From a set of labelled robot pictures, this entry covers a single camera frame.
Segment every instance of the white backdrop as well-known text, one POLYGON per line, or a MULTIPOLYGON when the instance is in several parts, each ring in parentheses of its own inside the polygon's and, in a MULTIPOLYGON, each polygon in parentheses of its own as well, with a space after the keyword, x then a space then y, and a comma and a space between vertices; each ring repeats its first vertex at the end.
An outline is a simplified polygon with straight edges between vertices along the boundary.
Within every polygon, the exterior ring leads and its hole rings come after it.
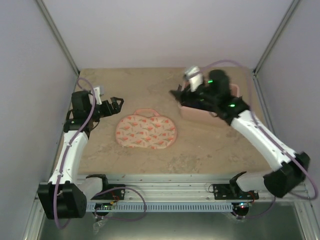
POLYGON ((256 67, 292 0, 43 0, 82 68, 256 67))
POLYGON ((0 8, 0 238, 20 240, 49 179, 76 76, 35 1, 0 8))
MULTIPOLYGON (((320 1, 301 1, 274 46, 258 80, 276 133, 311 158, 309 173, 320 188, 320 1)), ((308 185, 310 195, 314 191, 308 185)), ((313 201, 320 223, 320 197, 313 201)))

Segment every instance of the patterned fabric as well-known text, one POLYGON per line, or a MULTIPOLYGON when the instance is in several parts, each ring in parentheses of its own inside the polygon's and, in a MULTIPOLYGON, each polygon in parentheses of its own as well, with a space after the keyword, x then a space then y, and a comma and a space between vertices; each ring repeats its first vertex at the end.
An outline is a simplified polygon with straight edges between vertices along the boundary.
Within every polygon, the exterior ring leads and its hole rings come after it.
POLYGON ((153 109, 139 109, 134 115, 126 116, 117 125, 116 141, 123 147, 165 149, 177 138, 174 122, 165 116, 160 116, 153 109), (138 115, 140 111, 152 112, 155 116, 138 115))

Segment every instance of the wooden table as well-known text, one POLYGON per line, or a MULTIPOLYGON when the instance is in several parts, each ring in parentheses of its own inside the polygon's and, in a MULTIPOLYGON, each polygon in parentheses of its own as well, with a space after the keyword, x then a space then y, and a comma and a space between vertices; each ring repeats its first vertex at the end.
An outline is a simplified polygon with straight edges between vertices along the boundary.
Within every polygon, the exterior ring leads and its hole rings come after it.
MULTIPOLYGON (((248 86, 242 70, 221 69, 238 84, 241 95, 248 101, 248 86)), ((270 169, 262 155, 231 127, 214 127, 181 118, 169 90, 182 83, 183 71, 183 68, 83 69, 81 77, 93 86, 104 86, 102 100, 119 97, 124 99, 124 105, 121 113, 102 118, 91 133, 79 174, 226 174, 270 169), (117 123, 140 108, 155 109, 175 122, 178 137, 172 146, 152 150, 126 148, 116 142, 117 123)), ((263 121, 255 91, 253 109, 263 121)))

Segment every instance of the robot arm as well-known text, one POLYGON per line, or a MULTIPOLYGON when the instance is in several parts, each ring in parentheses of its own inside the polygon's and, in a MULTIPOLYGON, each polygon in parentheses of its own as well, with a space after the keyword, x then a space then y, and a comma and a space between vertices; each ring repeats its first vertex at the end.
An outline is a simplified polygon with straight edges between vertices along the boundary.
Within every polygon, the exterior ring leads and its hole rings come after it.
POLYGON ((82 218, 86 213, 87 200, 92 199, 108 185, 106 176, 100 174, 88 176, 84 183, 77 186, 81 156, 88 143, 90 133, 95 128, 94 122, 98 123, 101 118, 119 113, 124 103, 122 98, 117 97, 112 97, 111 103, 107 100, 101 101, 101 87, 95 87, 93 90, 96 99, 93 114, 70 145, 71 139, 74 138, 90 115, 93 104, 93 95, 88 91, 77 91, 72 94, 72 110, 68 112, 63 126, 63 146, 57 166, 48 183, 40 184, 38 187, 37 194, 48 219, 54 219, 54 189, 59 178, 56 199, 59 219, 82 218))
POLYGON ((295 160, 306 170, 310 162, 309 156, 304 152, 298 154, 286 146, 261 123, 254 113, 252 115, 250 106, 241 97, 232 96, 230 80, 224 71, 211 71, 209 84, 206 85, 202 74, 194 75, 199 70, 196 66, 189 68, 184 75, 189 85, 183 91, 171 90, 170 93, 183 106, 196 102, 198 106, 202 105, 208 111, 215 112, 217 117, 247 138, 270 165, 272 172, 238 174, 230 181, 230 184, 236 184, 231 186, 233 189, 238 188, 238 191, 243 192, 267 189, 274 196, 282 198, 306 177, 285 153, 295 156, 295 160), (283 150, 277 148, 261 129, 268 133, 283 150))

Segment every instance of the pink bin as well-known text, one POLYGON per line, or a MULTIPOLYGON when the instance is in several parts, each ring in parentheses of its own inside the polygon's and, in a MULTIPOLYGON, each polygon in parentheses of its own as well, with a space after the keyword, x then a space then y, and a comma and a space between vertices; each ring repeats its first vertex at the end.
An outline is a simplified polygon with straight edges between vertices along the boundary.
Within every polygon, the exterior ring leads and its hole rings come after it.
MULTIPOLYGON (((182 84, 182 89, 185 88, 185 82, 182 84)), ((236 97, 240 97, 240 88, 238 85, 230 83, 231 94, 236 97)), ((226 127, 228 126, 225 121, 221 120, 216 115, 215 112, 204 111, 192 107, 182 106, 178 102, 178 107, 180 109, 180 114, 183 119, 198 122, 201 124, 214 125, 215 127, 226 127)))

